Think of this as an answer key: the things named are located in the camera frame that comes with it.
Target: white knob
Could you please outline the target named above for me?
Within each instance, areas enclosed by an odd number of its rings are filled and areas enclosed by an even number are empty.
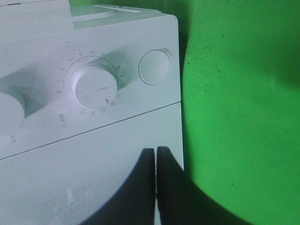
[[[146,84],[159,84],[169,75],[171,61],[169,56],[161,50],[146,53],[139,65],[139,73]]]
[[[22,95],[9,88],[0,86],[0,135],[13,134],[23,123],[25,101]]]
[[[77,101],[88,109],[100,109],[108,105],[118,90],[113,75],[98,64],[87,64],[76,70],[71,87]]]

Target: perforated panel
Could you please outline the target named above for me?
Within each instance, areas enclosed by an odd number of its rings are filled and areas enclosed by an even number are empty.
[[[0,224],[79,224],[118,190],[146,147],[170,146],[181,164],[180,118],[174,104],[0,160]]]

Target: green wall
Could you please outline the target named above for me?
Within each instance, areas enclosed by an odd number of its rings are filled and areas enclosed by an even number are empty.
[[[300,224],[300,1],[84,2],[99,3],[178,17],[195,183],[254,224]]]

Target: control panel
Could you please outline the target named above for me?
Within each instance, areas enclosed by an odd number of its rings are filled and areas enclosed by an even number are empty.
[[[0,42],[0,159],[180,102],[177,19],[132,15]]]

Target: white plastic surface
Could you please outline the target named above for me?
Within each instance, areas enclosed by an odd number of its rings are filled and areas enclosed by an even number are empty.
[[[146,53],[139,65],[141,79],[150,85],[161,83],[170,73],[171,61],[162,50],[152,50]]]
[[[0,224],[79,224],[118,190],[143,148],[162,145],[182,165],[180,104],[4,159]]]
[[[80,67],[71,80],[77,101],[88,109],[101,109],[110,104],[117,94],[113,75],[99,64]]]
[[[68,0],[0,0],[0,16],[70,8]]]
[[[0,23],[0,42],[36,38],[165,15],[152,9],[136,10],[136,8],[122,7],[122,9],[134,11],[128,12],[118,11],[116,7],[106,8],[102,5],[75,7],[72,8],[72,11],[69,8],[47,10],[49,8],[43,4],[48,3],[48,1],[34,3],[34,6],[39,3],[42,6],[37,7],[37,10],[32,12],[17,11],[17,7],[24,8],[27,4],[12,6],[9,8],[11,10],[0,7],[0,20],[2,21]]]
[[[135,20],[129,22],[0,44],[1,83],[27,99],[22,126],[0,136],[0,158],[180,101],[177,19],[132,15]],[[140,79],[139,63],[155,49],[168,53],[172,67],[163,82],[148,85]],[[76,70],[89,63],[105,67],[118,83],[115,100],[97,110],[79,105],[71,88]]]
[[[20,93],[0,86],[0,135],[13,134],[23,123],[25,101]]]

